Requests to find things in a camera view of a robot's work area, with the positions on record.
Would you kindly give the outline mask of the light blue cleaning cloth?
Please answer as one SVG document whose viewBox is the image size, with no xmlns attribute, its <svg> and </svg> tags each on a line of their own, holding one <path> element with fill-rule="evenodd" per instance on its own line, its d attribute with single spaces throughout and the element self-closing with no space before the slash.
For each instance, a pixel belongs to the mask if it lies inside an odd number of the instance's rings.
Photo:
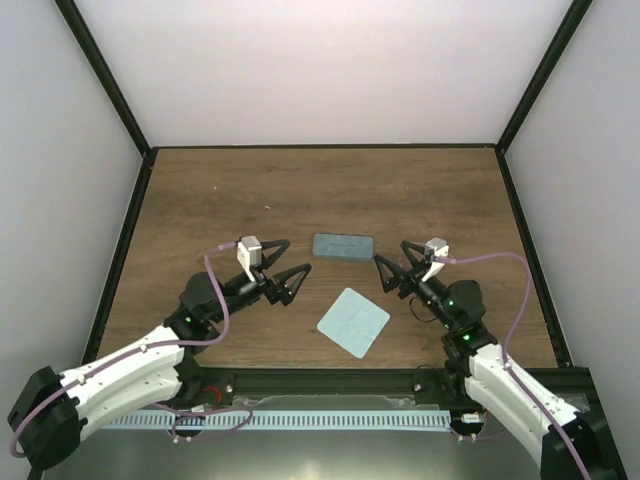
<svg viewBox="0 0 640 480">
<path fill-rule="evenodd" d="M 345 288 L 317 324 L 317 330 L 357 359 L 363 359 L 390 314 L 351 288 Z"/>
</svg>

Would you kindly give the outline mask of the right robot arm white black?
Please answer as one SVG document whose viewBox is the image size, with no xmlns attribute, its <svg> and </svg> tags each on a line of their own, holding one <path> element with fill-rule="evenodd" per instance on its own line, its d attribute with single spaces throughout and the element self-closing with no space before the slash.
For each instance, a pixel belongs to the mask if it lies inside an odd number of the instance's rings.
<svg viewBox="0 0 640 480">
<path fill-rule="evenodd" d="M 446 285 L 438 279 L 444 266 L 457 262 L 447 242 L 404 241 L 401 248 L 409 269 L 380 254 L 374 263 L 385 292 L 416 297 L 444 326 L 447 396 L 458 403 L 472 399 L 494 416 L 529 453 L 543 479 L 622 478 L 604 415 L 580 411 L 518 365 L 483 322 L 478 282 Z"/>
</svg>

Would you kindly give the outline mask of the blue-grey glasses case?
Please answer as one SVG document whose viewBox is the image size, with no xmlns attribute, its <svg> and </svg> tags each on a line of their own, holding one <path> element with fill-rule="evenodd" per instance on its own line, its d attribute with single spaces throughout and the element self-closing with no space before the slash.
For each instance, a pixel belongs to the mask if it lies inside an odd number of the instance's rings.
<svg viewBox="0 0 640 480">
<path fill-rule="evenodd" d="M 312 255 L 326 260 L 372 262 L 374 239 L 363 235 L 316 233 Z"/>
</svg>

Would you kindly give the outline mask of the pink sunglasses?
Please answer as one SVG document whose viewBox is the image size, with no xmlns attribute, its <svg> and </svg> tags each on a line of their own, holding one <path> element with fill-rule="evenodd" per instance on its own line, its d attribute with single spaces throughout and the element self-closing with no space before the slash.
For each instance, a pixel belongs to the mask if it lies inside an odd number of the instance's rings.
<svg viewBox="0 0 640 480">
<path fill-rule="evenodd" d="M 397 257 L 397 264 L 403 268 L 406 269 L 409 265 L 408 260 L 406 259 L 405 255 L 403 253 L 400 253 Z"/>
</svg>

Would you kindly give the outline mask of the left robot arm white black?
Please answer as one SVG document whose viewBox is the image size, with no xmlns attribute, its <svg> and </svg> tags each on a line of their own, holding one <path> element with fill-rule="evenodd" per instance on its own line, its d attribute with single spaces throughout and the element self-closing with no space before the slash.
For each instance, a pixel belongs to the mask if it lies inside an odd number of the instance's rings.
<svg viewBox="0 0 640 480">
<path fill-rule="evenodd" d="M 118 417 L 147 405 L 170 411 L 196 402 L 205 381 L 195 357 L 226 338 L 232 314 L 261 298 L 284 306 L 295 299 L 310 264 L 267 273 L 289 246 L 254 236 L 221 244 L 210 252 L 234 250 L 238 275 L 221 282 L 206 261 L 186 282 L 176 310 L 137 341 L 61 373 L 49 366 L 34 372 L 7 417 L 11 456 L 48 470 Z"/>
</svg>

